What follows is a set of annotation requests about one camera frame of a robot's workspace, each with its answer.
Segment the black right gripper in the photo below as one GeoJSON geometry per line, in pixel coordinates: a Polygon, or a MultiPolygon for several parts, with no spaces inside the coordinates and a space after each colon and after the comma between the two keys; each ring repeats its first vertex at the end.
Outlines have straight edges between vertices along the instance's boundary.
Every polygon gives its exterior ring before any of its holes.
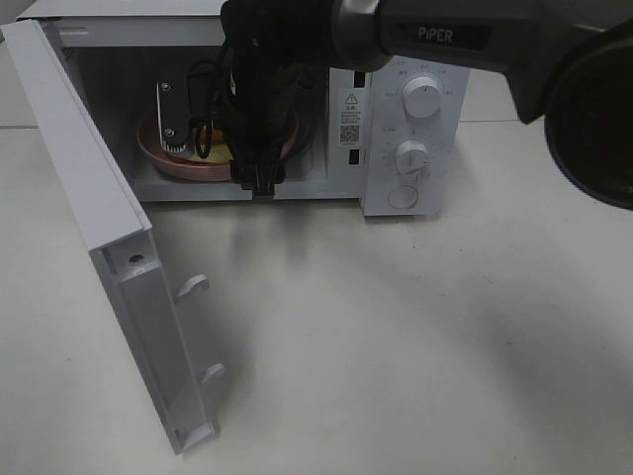
{"type": "Polygon", "coordinates": [[[233,182],[255,197],[272,197],[287,163],[317,130],[317,71],[263,45],[233,51],[217,126],[232,154],[233,182]]]}

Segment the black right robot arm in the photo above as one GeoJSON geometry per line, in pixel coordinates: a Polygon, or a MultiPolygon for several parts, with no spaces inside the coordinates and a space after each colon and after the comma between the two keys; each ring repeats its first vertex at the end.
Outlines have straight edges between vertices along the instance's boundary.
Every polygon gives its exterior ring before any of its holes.
{"type": "Polygon", "coordinates": [[[303,66],[374,72],[404,56],[503,75],[518,119],[544,120],[562,173],[632,205],[628,1],[227,1],[221,21],[232,57],[215,123],[257,195],[281,181],[303,66]]]}

